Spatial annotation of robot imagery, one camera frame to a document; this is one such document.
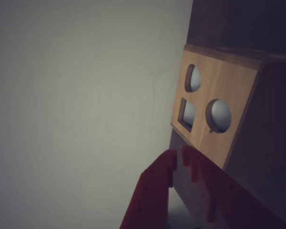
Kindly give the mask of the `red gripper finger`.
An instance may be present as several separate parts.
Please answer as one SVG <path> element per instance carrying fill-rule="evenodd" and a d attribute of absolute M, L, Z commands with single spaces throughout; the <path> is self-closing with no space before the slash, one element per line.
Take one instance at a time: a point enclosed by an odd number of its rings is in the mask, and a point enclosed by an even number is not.
<path fill-rule="evenodd" d="M 286 222 L 199 150 L 181 146 L 202 217 L 213 229 L 286 229 Z"/>
<path fill-rule="evenodd" d="M 169 188 L 176 169 L 177 151 L 169 149 L 141 173 L 120 228 L 166 228 Z"/>

